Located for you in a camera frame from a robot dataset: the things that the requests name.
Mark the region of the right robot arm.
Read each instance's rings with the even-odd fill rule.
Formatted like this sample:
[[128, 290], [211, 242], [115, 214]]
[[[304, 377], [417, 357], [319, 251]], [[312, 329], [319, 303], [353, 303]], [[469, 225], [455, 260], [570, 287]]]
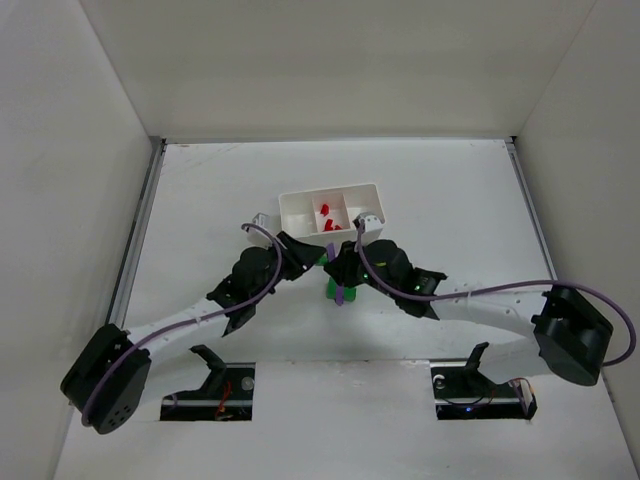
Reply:
[[547, 374], [580, 386], [598, 382], [613, 327], [574, 288], [480, 294], [442, 272], [413, 266], [391, 240], [363, 247], [346, 241], [324, 270], [341, 287], [374, 288], [410, 316], [466, 321], [515, 334], [506, 343], [484, 340], [467, 358], [468, 373], [494, 384]]

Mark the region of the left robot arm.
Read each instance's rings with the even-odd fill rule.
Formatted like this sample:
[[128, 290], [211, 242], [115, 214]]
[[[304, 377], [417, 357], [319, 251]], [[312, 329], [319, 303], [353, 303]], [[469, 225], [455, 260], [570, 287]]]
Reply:
[[93, 334], [60, 385], [83, 426], [100, 435], [120, 428], [150, 399], [160, 366], [186, 352], [203, 361], [203, 378], [222, 370], [208, 342], [242, 328], [281, 281], [300, 278], [326, 253], [285, 232], [266, 237], [269, 246], [243, 250], [230, 274], [192, 306], [129, 330], [109, 323]]

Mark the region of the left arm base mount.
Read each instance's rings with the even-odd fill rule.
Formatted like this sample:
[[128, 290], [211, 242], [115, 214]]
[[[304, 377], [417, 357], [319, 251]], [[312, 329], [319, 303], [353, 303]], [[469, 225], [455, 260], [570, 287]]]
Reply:
[[160, 421], [245, 422], [252, 420], [255, 363], [226, 363], [205, 345], [190, 351], [209, 369], [196, 389], [171, 393], [163, 398]]

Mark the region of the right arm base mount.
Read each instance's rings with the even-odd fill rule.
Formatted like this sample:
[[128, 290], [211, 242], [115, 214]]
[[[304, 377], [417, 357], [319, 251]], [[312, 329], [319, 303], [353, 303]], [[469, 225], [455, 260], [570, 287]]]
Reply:
[[476, 345], [465, 362], [453, 360], [431, 364], [438, 420], [531, 421], [534, 418], [538, 403], [528, 379], [516, 377], [495, 384], [479, 372], [481, 354], [488, 346], [488, 342]]

